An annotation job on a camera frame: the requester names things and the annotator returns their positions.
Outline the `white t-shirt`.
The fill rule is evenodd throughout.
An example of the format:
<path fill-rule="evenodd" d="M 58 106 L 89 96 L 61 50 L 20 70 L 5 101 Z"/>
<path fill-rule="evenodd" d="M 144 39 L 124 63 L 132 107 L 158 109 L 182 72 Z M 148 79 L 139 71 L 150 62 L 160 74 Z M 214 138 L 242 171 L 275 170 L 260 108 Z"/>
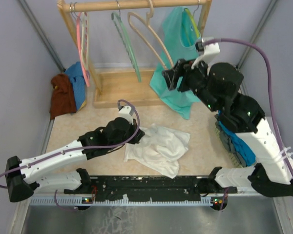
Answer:
<path fill-rule="evenodd" d="M 135 160 L 161 175 L 175 178 L 178 160 L 189 150 L 190 134 L 157 124 L 142 127 L 145 135 L 138 144 L 127 144 L 124 162 Z"/>

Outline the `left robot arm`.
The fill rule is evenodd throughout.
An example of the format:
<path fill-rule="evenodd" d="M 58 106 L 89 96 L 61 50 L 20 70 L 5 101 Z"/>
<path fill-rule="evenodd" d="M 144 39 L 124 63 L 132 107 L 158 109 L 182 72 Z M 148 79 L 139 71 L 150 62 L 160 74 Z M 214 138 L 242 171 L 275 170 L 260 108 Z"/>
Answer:
<path fill-rule="evenodd" d="M 139 118 L 127 120 L 117 117 L 105 127 L 87 132 L 77 140 L 47 154 L 28 159 L 10 157 L 5 170 L 9 200 L 26 200 L 44 188 L 63 190 L 67 194 L 85 194 L 92 187 L 85 169 L 76 169 L 67 175 L 52 174 L 52 171 L 69 164 L 105 156 L 127 143 L 137 144 L 144 135 L 140 129 Z"/>

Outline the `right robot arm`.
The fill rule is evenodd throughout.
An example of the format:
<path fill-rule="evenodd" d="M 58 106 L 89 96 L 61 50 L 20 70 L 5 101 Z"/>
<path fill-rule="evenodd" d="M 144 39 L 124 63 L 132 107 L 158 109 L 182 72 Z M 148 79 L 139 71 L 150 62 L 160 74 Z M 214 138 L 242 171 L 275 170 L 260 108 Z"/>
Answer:
<path fill-rule="evenodd" d="M 279 149 L 258 102 L 239 93 L 243 75 L 231 64 L 208 67 L 204 61 L 180 59 L 163 70 L 168 89 L 192 91 L 218 120 L 254 153 L 257 163 L 245 168 L 219 168 L 208 181 L 214 193 L 227 187 L 248 187 L 266 197 L 293 196 L 293 160 L 287 148 Z"/>

